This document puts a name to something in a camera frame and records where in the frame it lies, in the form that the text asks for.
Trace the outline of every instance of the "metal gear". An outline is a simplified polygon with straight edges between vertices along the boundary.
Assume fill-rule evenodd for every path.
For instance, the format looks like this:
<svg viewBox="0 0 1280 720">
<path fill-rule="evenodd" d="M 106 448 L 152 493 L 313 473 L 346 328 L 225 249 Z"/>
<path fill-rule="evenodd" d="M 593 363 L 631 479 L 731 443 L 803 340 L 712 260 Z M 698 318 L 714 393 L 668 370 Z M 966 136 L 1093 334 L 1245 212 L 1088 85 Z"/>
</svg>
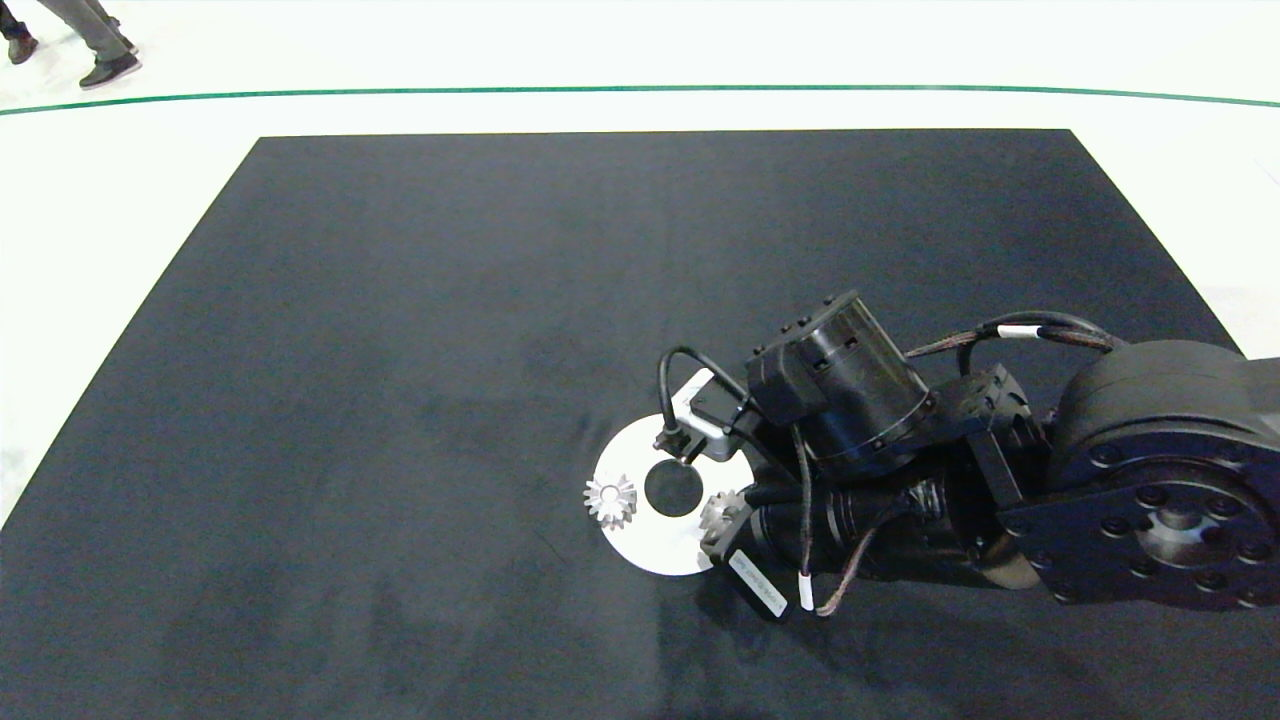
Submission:
<svg viewBox="0 0 1280 720">
<path fill-rule="evenodd" d="M 586 511 L 607 530 L 626 525 L 636 512 L 636 486 L 626 475 L 613 482 L 591 478 L 582 495 Z"/>
<path fill-rule="evenodd" d="M 698 527 L 703 530 L 703 543 L 714 543 L 733 523 L 739 514 L 750 510 L 740 491 L 718 492 L 703 506 Z"/>
</svg>

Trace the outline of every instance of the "shoe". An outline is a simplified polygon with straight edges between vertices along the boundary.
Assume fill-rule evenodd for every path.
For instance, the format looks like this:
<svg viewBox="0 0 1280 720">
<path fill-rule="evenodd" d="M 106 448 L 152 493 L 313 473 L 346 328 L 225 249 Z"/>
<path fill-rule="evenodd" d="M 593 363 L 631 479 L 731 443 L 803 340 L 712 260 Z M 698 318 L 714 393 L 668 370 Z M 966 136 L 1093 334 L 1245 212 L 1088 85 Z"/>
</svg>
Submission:
<svg viewBox="0 0 1280 720">
<path fill-rule="evenodd" d="M 88 90 L 122 78 L 142 67 L 133 55 L 120 55 L 114 60 L 99 60 L 93 63 L 93 72 L 81 79 L 81 90 Z"/>
<path fill-rule="evenodd" d="M 14 65 L 20 65 L 31 58 L 31 54 L 36 51 L 36 46 L 40 41 L 32 36 L 15 37 L 9 41 L 9 61 Z"/>
</svg>

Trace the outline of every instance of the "white ring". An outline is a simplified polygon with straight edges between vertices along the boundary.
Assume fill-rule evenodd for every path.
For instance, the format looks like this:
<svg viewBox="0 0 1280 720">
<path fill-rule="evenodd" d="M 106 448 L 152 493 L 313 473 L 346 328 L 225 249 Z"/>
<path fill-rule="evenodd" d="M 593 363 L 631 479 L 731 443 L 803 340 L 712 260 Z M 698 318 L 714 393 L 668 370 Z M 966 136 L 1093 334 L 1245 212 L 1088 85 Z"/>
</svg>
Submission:
<svg viewBox="0 0 1280 720">
<path fill-rule="evenodd" d="M 621 528 L 600 528 L 605 539 L 628 562 L 659 575 L 692 575 L 712 566 L 699 544 L 703 530 L 698 527 L 703 506 L 718 492 L 740 491 L 753 482 L 751 464 L 741 452 L 727 462 L 698 457 L 694 470 L 703 480 L 703 497 L 687 515 L 671 518 L 654 510 L 645 497 L 644 483 L 649 470 L 672 457 L 654 450 L 653 441 L 662 432 L 662 415 L 649 415 L 622 428 L 604 446 L 595 464 L 595 479 L 602 484 L 618 484 L 626 475 L 636 487 L 636 512 Z"/>
</svg>

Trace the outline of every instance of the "green line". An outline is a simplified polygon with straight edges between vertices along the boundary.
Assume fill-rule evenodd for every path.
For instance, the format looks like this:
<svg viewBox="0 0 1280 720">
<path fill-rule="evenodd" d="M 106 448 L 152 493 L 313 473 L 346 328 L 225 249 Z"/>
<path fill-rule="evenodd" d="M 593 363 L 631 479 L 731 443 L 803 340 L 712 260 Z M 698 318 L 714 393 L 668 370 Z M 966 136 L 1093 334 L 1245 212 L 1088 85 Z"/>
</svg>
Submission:
<svg viewBox="0 0 1280 720">
<path fill-rule="evenodd" d="M 1138 97 L 1144 100 L 1179 100 L 1184 102 L 1216 102 L 1220 105 L 1249 105 L 1254 108 L 1280 108 L 1275 100 L 1244 100 L 1213 97 L 1211 95 L 1179 95 L 1174 92 L 1140 92 L 1134 90 L 1096 90 L 1087 87 L 1034 87 L 1012 85 L 579 85 L 532 87 L 351 87 L 338 90 L 250 90 L 243 92 L 193 92 L 189 95 L 152 95 L 148 97 L 120 97 L 118 100 L 91 100 L 60 105 L 35 105 L 0 110 L 3 115 L 47 113 L 50 110 L 78 110 L 106 108 L 137 102 L 173 102 L 177 100 L 227 100 L 230 97 L 303 97 L 316 95 L 495 95 L 536 92 L 759 92 L 759 91 L 945 91 L 945 92 L 1036 92 L 1044 95 L 1098 95 L 1106 97 Z"/>
</svg>

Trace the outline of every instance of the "black mat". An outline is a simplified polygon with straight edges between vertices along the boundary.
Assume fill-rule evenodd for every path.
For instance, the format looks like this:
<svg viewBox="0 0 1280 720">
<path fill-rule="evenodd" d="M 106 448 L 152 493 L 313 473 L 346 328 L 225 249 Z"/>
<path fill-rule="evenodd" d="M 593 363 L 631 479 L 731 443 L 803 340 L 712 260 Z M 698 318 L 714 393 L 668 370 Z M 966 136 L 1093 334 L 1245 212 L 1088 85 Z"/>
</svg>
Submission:
<svg viewBox="0 0 1280 720">
<path fill-rule="evenodd" d="M 4 529 L 0 715 L 1274 715 L 1274 612 L 868 583 L 778 628 L 614 555 L 581 486 L 658 352 L 847 287 L 902 346 L 1229 345 L 1068 132 L 259 142 Z M 997 354 L 1042 407 L 1088 359 Z"/>
</svg>

